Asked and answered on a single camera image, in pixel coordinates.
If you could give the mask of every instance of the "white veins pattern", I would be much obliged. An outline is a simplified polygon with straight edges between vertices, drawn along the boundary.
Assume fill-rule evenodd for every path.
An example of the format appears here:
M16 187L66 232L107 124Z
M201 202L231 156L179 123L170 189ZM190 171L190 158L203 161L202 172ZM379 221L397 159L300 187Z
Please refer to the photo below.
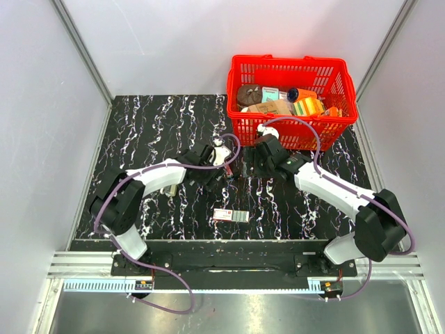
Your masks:
M175 157L197 141L211 144L232 133L225 95L119 96L113 103L97 165L88 189L92 200L104 173L114 168L140 168ZM233 143L227 139L230 148ZM151 193L140 205L136 226L146 239L330 239L355 228L337 208L294 185L260 179L241 151L242 176L224 179L212 191L194 183L178 186L169 198ZM353 184L369 188L352 127L339 137L320 164ZM213 209L248 211L248 223L215 221ZM101 239L84 207L77 239Z

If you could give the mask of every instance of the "small box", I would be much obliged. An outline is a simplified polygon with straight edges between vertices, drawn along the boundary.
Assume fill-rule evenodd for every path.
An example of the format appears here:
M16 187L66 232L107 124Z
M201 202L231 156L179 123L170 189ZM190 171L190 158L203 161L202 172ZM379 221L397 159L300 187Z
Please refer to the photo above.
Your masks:
M276 101L280 98L280 91L278 90L278 88L263 87L262 93L263 97L261 103Z
M323 103L313 97L307 97L295 102L293 105L295 106L297 116L317 116L323 115L325 112Z
M249 222L249 211L213 209L213 219L217 221Z
M269 101L249 106L248 113L272 113L274 115L294 116L295 108L292 103L284 100Z

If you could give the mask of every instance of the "cardboard box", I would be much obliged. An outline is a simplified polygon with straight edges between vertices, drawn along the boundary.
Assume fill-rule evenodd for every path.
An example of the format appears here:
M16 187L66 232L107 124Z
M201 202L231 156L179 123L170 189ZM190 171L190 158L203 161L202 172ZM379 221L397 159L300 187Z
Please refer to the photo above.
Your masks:
M295 108L292 103L284 100L269 101L249 106L248 113L273 113L274 115L294 116Z

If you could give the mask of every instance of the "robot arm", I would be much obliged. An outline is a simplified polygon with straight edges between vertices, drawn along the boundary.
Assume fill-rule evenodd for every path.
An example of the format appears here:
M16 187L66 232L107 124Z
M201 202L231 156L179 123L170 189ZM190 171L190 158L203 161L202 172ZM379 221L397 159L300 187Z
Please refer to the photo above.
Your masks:
M223 177L224 170L195 170L171 164L194 166L219 166L229 158L232 152L224 145L212 147L196 143L191 150L186 150L175 159L153 165L147 172L141 173L127 182L116 194L105 209L100 223L112 234L122 250L135 260L140 259L147 251L147 244L142 240L134 222L140 209L140 203L148 194L182 182L198 182L207 189L213 188ZM109 170L97 187L95 197L90 204L90 213L96 217L111 191L124 178L138 170Z
M300 153L290 156L278 141L276 130L268 131L267 127L263 128L263 136L257 139L255 147L262 161L260 165L264 166L272 177L293 182L298 189L322 198L355 222L354 232L336 238L326 246L324 256L332 264L342 264L347 260L365 256L381 262L406 235L403 227L392 217L360 197L366 195L367 198L378 201L405 220L392 192L383 189L374 193L372 190L349 184L322 168L319 168L321 174L317 173L310 158ZM353 189L358 195L338 184Z

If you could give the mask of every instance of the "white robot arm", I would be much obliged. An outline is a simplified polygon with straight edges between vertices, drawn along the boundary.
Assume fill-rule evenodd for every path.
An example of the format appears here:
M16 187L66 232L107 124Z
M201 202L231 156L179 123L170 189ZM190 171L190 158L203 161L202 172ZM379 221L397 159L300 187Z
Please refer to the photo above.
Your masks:
M326 246L324 256L330 263L338 265L360 257L381 262L406 235L405 229L390 215L363 199L375 200L405 220L392 192L383 189L374 193L350 184L322 168L316 170L310 158L299 153L289 155L278 141L276 130L268 130L268 127L262 127L261 130L263 135L255 142L256 152L261 160L260 166L271 177L293 182L298 189L334 205L355 222L354 232L333 239Z

